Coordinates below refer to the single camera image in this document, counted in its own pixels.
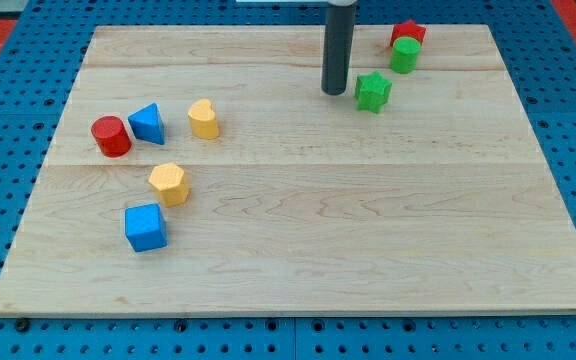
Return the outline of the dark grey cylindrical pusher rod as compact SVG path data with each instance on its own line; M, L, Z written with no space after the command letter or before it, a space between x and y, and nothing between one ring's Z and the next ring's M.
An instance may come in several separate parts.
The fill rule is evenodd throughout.
M356 10L357 0L327 2L321 89L331 96L346 90Z

